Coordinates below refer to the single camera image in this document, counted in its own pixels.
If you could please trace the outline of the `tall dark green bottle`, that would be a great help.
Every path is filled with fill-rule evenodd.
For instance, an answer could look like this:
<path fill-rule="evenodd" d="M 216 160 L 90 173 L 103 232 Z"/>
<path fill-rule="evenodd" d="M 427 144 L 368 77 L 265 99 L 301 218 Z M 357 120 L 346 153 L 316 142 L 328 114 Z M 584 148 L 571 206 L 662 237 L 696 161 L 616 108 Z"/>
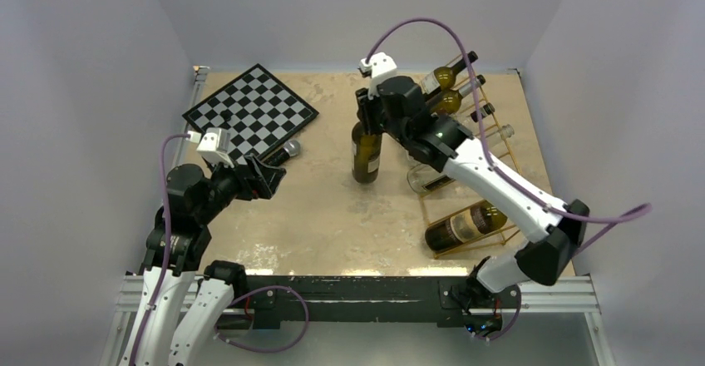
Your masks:
<path fill-rule="evenodd" d="M 373 183 L 378 176 L 382 136 L 367 134 L 361 122 L 352 129 L 352 176 L 360 184 Z"/>

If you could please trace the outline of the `green wine bottle dark label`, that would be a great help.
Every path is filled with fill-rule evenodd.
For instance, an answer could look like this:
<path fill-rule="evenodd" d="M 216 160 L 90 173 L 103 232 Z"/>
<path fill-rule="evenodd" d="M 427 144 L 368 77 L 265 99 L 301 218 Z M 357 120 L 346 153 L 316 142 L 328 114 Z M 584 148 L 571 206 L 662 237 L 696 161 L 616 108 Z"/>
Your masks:
<path fill-rule="evenodd" d="M 477 75 L 457 89 L 441 91 L 426 103 L 430 106 L 430 111 L 433 113 L 454 114 L 460 110 L 463 99 L 485 83 L 486 78 L 483 75 Z"/>

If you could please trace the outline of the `clear glass bottle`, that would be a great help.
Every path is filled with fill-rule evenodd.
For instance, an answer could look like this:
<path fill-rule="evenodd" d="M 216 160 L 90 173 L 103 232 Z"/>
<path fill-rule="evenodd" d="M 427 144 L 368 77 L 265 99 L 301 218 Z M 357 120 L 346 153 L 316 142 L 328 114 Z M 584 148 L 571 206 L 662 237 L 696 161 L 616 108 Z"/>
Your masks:
<path fill-rule="evenodd" d="M 509 139 L 514 134 L 515 129 L 512 125 L 494 125 L 486 131 L 486 139 L 493 155 L 501 160 L 509 158 L 510 165 L 517 167 L 518 164 L 509 144 Z M 423 164 L 415 165 L 407 172 L 407 183 L 418 195 L 426 195 L 453 182 L 454 180 L 449 176 Z"/>

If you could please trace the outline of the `clear square liquor bottle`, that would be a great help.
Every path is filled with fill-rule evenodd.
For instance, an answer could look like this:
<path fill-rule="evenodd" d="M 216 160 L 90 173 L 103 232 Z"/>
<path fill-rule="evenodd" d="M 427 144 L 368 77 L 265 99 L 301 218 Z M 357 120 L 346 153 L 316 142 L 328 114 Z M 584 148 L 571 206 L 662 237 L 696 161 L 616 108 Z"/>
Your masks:
<path fill-rule="evenodd" d="M 473 111 L 470 114 L 470 118 L 474 122 L 478 122 L 480 119 L 484 119 L 495 112 L 495 108 L 491 103 L 485 103 L 482 105 L 478 111 Z"/>

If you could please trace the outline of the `green bottle silver neck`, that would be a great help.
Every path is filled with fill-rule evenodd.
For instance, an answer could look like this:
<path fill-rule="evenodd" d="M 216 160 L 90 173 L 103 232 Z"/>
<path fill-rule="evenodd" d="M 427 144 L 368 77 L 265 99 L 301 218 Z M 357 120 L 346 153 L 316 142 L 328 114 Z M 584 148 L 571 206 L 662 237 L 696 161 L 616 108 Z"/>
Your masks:
<path fill-rule="evenodd" d="M 424 238 L 430 250 L 441 253 L 495 232 L 507 221 L 504 213 L 482 200 L 431 224 Z"/>

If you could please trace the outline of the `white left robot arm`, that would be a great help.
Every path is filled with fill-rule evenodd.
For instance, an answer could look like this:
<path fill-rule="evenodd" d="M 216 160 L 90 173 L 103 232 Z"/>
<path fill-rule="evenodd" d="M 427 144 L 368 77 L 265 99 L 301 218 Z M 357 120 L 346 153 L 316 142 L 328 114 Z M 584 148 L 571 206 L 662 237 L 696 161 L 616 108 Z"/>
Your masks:
<path fill-rule="evenodd" d="M 191 363 L 226 307 L 247 299 L 244 267 L 214 261 L 198 283 L 194 303 L 182 309 L 211 240 L 209 223 L 233 200 L 272 198 L 286 174 L 282 165 L 287 159 L 275 155 L 261 161 L 247 155 L 243 165 L 216 166 L 211 177 L 195 164 L 176 166 L 166 174 L 167 203 L 157 212 L 146 241 L 140 307 L 122 365 Z"/>

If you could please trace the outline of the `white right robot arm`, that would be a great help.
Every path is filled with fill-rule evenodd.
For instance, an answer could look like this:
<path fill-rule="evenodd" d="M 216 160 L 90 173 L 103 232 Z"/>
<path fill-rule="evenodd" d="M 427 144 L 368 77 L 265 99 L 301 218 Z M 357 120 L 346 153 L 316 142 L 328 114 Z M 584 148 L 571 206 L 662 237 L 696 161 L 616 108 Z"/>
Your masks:
<path fill-rule="evenodd" d="M 552 286 L 584 238 L 589 207 L 544 193 L 491 153 L 453 117 L 432 112 L 407 76 L 355 92 L 357 118 L 372 134 L 388 134 L 416 161 L 468 186 L 508 216 L 527 242 L 515 253 L 490 257 L 470 274 L 466 292 L 478 305 L 525 281 Z"/>

